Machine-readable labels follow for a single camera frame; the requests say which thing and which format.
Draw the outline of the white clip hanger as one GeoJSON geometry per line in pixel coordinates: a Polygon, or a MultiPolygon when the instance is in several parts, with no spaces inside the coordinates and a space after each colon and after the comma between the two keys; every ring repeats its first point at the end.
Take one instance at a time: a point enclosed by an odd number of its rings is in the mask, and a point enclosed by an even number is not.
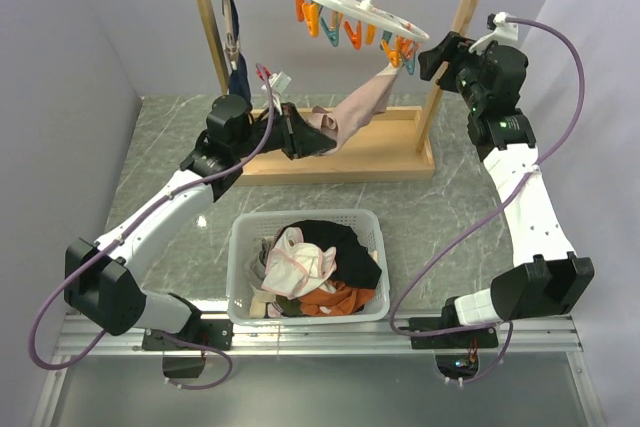
{"type": "Polygon", "coordinates": [[[415,24],[374,5],[374,0],[295,0],[296,18],[313,38],[323,34],[337,47],[341,38],[356,50],[378,44],[394,69],[415,72],[420,44],[429,35],[415,24]]]}

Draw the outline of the pink beige underwear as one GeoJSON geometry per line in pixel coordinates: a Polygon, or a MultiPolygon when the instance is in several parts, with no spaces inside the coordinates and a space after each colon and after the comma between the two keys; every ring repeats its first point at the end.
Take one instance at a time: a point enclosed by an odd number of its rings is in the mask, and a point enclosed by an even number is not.
{"type": "Polygon", "coordinates": [[[386,112],[392,88],[400,68],[389,63],[383,70],[349,94],[331,109],[320,106],[312,108],[306,121],[325,136],[333,139],[336,146],[323,156],[338,152],[360,129],[366,127],[376,115],[386,112]]]}

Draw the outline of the white underwear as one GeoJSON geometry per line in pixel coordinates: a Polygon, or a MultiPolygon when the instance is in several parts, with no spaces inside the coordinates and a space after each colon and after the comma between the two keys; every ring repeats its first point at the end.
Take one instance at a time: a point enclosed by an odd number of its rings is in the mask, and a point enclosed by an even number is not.
{"type": "Polygon", "coordinates": [[[284,229],[266,261],[262,289],[291,300],[326,285],[336,270],[336,250],[306,243],[299,228],[284,229]]]}

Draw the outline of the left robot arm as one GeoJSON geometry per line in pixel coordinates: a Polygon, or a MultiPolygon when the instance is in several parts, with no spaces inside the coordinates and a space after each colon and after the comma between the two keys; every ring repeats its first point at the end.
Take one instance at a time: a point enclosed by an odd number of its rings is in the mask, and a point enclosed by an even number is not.
{"type": "Polygon", "coordinates": [[[179,349],[192,348],[201,337],[201,313],[176,294],[141,288],[151,260],[185,223],[229,190],[252,157],[280,151],[296,160],[335,146],[292,103],[272,105],[254,117],[244,98],[217,98],[194,149],[163,189],[100,239],[77,239],[67,248],[65,302],[113,336],[150,328],[166,331],[179,349]]]}

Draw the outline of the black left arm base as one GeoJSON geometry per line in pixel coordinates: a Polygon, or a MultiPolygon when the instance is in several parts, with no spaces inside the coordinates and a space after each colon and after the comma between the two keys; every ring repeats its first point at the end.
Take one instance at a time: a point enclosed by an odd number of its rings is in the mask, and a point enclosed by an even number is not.
{"type": "Polygon", "coordinates": [[[183,390],[205,390],[222,384],[231,376],[233,361],[228,351],[232,338],[230,320],[196,318],[175,334],[147,329],[141,350],[163,354],[161,366],[167,384],[183,390]],[[208,384],[193,384],[204,373],[209,354],[223,361],[225,368],[221,377],[208,384]]]}

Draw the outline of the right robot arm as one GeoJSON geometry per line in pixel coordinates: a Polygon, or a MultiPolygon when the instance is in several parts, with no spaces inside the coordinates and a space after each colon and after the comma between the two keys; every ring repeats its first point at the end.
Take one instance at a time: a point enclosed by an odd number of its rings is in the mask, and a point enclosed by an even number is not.
{"type": "Polygon", "coordinates": [[[468,136],[499,195],[513,251],[512,268],[488,288],[449,301],[442,338],[460,347],[474,337],[476,325],[570,313],[595,268],[560,226],[536,137],[517,106],[526,55],[493,38],[476,42],[450,32],[418,60],[422,79],[459,94],[469,109],[468,136]]]}

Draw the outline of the black underwear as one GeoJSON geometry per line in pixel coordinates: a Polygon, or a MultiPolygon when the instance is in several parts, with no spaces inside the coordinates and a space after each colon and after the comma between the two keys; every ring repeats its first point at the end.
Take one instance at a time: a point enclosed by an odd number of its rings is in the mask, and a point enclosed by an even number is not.
{"type": "Polygon", "coordinates": [[[324,220],[302,220],[290,227],[299,228],[306,243],[323,251],[336,250],[336,270],[331,274],[331,280],[352,288],[377,288],[382,271],[351,227],[324,220]]]}

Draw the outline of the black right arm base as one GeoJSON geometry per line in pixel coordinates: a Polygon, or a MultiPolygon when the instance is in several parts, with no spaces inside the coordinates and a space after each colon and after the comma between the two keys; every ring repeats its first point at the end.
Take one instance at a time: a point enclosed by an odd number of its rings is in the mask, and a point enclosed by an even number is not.
{"type": "Polygon", "coordinates": [[[411,334],[413,350],[433,350],[438,372],[447,382],[465,381],[478,377],[480,372],[481,349],[497,348],[498,335],[494,327],[474,328],[470,331],[433,335],[433,332],[446,329],[448,325],[442,318],[412,317],[407,327],[401,330],[411,334]]]}

